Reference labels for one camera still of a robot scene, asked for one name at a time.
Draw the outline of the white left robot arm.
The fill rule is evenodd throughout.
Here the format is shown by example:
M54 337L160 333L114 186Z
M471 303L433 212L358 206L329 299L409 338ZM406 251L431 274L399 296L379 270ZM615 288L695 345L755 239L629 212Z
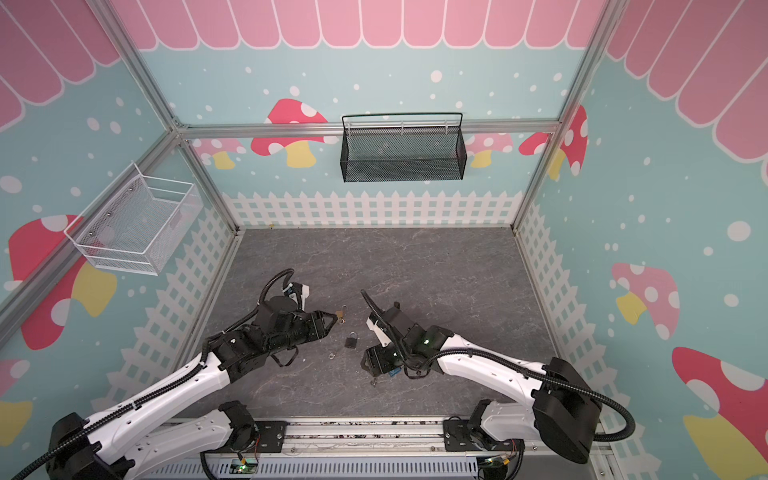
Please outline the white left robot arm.
M278 353L325 338L334 313L306 312L287 296L260 302L245 319L208 337L193 360L118 405L53 427L42 464L51 479L138 479L190 455L251 450L259 437L247 408L228 401L174 427L167 420L263 367Z

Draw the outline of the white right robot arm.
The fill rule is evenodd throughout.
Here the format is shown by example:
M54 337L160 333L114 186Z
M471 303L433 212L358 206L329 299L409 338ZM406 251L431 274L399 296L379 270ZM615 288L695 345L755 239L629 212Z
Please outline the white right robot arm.
M490 359L478 354L480 346L441 327L413 324L401 335L376 320L366 324L379 341L361 362L372 376L400 368L412 379L436 372L474 381L512 400L478 404L468 426L480 441L540 440L571 462L589 460L602 403L587 395L588 384L567 361L554 357L544 364L501 354Z

